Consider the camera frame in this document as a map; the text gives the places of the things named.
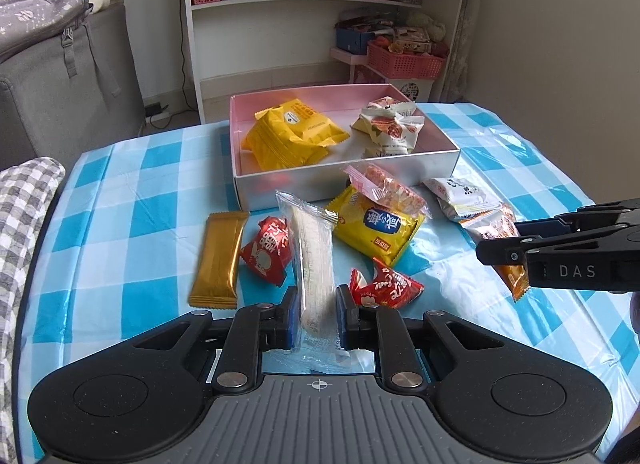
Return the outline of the orange white snack packet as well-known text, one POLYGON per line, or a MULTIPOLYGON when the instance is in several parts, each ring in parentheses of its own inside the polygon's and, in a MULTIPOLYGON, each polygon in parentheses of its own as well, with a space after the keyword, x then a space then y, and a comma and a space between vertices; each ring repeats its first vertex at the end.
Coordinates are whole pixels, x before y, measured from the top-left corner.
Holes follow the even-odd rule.
MULTIPOLYGON (((460 225, 478 244, 482 239, 519 236, 515 221, 513 209, 508 204, 501 204, 496 209, 462 219, 460 225)), ((494 269, 509 288, 514 302, 518 302, 529 290, 528 277, 522 265, 495 265, 494 269)))

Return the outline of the red snack packet white print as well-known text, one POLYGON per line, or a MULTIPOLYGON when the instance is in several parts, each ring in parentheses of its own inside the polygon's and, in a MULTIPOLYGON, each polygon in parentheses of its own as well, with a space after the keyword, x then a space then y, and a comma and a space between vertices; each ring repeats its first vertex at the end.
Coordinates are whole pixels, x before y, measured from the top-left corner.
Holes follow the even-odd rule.
POLYGON ((378 258, 373 259, 374 278, 367 281, 361 271, 352 269, 348 289, 359 307, 400 309, 421 296, 424 285, 402 274, 378 258))

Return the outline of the gold foil snack bar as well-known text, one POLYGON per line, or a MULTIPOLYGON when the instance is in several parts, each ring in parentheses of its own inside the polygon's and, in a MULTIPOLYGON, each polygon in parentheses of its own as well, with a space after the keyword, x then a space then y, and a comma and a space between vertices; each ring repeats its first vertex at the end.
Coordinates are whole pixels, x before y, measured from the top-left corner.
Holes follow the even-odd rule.
POLYGON ((194 308, 235 309, 240 247, 249 213, 212 213, 206 221, 200 264, 189 295, 194 308))

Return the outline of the yellow blue cracker bag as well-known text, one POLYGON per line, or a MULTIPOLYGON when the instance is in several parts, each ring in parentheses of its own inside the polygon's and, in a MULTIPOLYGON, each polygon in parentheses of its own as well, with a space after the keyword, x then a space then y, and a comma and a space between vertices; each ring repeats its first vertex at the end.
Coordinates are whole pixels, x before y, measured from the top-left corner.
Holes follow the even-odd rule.
POLYGON ((352 185, 333 198, 326 210, 337 214, 334 235, 338 239, 390 267, 396 265, 425 220, 424 213, 411 216, 375 203, 352 185))

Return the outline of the clear white wafer snack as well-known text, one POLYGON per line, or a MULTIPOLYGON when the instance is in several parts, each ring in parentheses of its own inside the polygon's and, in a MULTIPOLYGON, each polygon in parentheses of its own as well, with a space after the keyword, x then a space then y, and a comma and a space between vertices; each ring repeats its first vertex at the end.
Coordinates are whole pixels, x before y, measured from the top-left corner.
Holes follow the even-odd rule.
POLYGON ((276 196, 288 224, 300 298, 300 358, 312 374, 344 373, 352 362, 338 343, 333 270, 333 230, 338 216, 291 193, 277 191, 276 196))

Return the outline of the white snack packet black print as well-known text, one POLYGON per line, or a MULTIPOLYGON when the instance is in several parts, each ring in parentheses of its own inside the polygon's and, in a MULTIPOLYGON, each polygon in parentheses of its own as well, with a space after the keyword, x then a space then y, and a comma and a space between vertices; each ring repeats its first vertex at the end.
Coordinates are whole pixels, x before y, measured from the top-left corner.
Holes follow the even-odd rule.
POLYGON ((444 215, 454 222, 493 211, 502 204, 497 196, 465 179, 431 178, 423 184, 436 196, 444 215))

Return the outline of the red triangular snack packet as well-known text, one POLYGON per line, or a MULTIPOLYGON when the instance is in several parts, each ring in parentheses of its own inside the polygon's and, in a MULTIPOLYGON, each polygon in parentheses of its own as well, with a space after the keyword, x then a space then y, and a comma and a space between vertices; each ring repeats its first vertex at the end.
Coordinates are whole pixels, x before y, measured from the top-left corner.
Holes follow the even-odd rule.
POLYGON ((292 259, 288 221, 265 217, 258 223, 255 236, 241 249, 240 256, 245 265, 266 282, 280 287, 292 259))

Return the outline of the blue white checkered tablecloth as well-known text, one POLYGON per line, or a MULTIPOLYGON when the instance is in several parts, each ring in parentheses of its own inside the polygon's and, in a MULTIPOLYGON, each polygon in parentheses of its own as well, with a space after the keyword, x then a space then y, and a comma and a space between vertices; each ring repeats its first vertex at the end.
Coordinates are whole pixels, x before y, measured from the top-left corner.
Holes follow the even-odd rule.
MULTIPOLYGON (((524 220, 588 204, 588 196, 496 114, 473 104, 425 104, 459 146, 456 175, 496 191, 524 220)), ((169 131, 85 153, 53 210, 23 301, 14 397, 24 462, 39 460, 25 408, 60 366, 189 311, 212 213, 234 210, 227 123, 169 131)), ((475 257, 472 239, 434 211, 398 263, 424 285, 405 309, 440 309, 578 364, 602 380, 613 417, 608 452, 639 404, 639 343, 629 297, 533 288, 513 299, 475 257)))

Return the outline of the white printed storage box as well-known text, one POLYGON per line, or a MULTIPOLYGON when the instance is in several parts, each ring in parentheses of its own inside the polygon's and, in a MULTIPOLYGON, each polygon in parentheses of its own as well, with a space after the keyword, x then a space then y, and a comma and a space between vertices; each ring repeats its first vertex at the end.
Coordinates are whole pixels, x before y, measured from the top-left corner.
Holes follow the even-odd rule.
POLYGON ((434 80, 392 79, 382 76, 368 65, 350 66, 350 81, 353 83, 390 83, 413 102, 427 102, 430 99, 434 80))

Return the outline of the pink white cardboard box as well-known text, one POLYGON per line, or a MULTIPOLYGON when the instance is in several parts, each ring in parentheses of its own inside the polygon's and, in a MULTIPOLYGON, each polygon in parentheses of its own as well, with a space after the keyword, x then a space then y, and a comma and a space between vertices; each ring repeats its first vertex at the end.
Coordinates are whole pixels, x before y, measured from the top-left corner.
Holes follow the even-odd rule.
POLYGON ((258 211, 277 206, 277 190, 292 193, 307 202, 326 201, 344 189, 348 165, 362 167, 376 164, 406 185, 418 185, 433 177, 449 177, 460 156, 444 130, 435 124, 435 112, 425 104, 416 111, 425 117, 416 149, 407 155, 367 158, 370 138, 352 130, 360 109, 367 103, 392 96, 406 97, 389 83, 329 84, 329 86, 296 86, 295 88, 250 92, 230 98, 230 151, 236 198, 242 210, 258 211), (298 98, 311 108, 331 118, 349 133, 349 138, 329 148, 320 163, 292 169, 264 171, 255 156, 242 149, 241 143, 255 124, 260 110, 298 98))

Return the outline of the yellow orange snack bag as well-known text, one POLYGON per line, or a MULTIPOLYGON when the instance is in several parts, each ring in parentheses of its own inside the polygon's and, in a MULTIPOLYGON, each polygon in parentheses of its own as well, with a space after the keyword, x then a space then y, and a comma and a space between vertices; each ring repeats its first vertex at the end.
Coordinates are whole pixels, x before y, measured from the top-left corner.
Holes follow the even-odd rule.
POLYGON ((256 112, 255 124, 241 141, 262 171, 319 164, 349 133, 299 98, 256 112))

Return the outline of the pink plastic basket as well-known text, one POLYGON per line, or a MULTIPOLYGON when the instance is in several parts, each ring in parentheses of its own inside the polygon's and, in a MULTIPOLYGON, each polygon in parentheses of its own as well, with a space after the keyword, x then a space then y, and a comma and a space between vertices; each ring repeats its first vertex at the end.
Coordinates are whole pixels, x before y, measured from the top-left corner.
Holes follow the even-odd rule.
POLYGON ((382 46, 368 43, 368 66, 390 79, 438 78, 446 60, 430 54, 392 53, 382 46))

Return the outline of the grey white checkered cushion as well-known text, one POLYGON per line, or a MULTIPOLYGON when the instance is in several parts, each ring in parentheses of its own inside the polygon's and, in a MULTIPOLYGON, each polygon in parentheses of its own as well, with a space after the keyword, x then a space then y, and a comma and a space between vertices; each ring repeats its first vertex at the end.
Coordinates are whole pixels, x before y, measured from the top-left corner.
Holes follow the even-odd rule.
POLYGON ((32 158, 1 171, 1 461, 17 461, 13 421, 13 352, 17 319, 37 239, 58 187, 62 164, 32 158))

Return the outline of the white bookshelf desk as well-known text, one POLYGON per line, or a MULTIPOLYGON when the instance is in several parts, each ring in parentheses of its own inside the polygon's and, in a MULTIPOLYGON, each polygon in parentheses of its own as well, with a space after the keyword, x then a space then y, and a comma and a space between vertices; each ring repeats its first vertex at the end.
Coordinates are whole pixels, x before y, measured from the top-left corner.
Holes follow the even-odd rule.
POLYGON ((459 40, 464 0, 183 0, 198 118, 224 120, 229 98, 256 90, 344 82, 350 68, 334 58, 342 18, 423 11, 459 40))

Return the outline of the silver grey backpack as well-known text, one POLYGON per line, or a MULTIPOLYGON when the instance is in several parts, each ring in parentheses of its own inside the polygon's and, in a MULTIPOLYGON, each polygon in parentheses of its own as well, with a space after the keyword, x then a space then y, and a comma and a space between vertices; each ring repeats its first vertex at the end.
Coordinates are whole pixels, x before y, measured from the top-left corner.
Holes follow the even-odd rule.
POLYGON ((93 42, 88 17, 89 0, 1 0, 1 60, 41 41, 58 38, 67 76, 78 74, 75 32, 84 30, 93 42))

